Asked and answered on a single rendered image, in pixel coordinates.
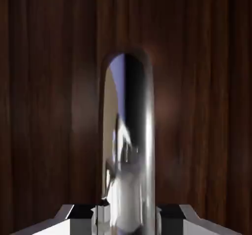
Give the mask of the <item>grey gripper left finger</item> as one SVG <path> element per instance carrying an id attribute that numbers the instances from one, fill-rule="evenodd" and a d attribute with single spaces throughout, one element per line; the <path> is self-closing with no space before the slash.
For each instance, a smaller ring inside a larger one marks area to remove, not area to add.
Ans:
<path id="1" fill-rule="evenodd" d="M 92 235 L 95 205 L 62 205 L 55 217 L 10 235 Z"/>

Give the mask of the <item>curved silver drawer handle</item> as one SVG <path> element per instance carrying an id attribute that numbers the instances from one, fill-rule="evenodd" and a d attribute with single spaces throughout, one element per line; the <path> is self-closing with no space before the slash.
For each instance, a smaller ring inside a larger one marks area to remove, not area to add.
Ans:
<path id="1" fill-rule="evenodd" d="M 153 68 L 141 49 L 103 62 L 100 85 L 102 199 L 100 235 L 159 235 L 155 200 Z"/>

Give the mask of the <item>dark wood drawer front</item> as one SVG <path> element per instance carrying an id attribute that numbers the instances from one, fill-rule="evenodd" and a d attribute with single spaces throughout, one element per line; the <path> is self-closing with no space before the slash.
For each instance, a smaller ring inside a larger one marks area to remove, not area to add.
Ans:
<path id="1" fill-rule="evenodd" d="M 157 204 L 252 235 L 252 0 L 0 0 L 0 235 L 99 199 L 106 64 L 138 49 Z"/>

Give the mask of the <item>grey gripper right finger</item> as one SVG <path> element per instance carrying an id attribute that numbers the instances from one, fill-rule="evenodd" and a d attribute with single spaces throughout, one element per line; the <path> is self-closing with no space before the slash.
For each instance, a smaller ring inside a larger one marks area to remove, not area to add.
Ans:
<path id="1" fill-rule="evenodd" d="M 156 208 L 156 235 L 239 235 L 200 218 L 191 205 L 168 204 Z"/>

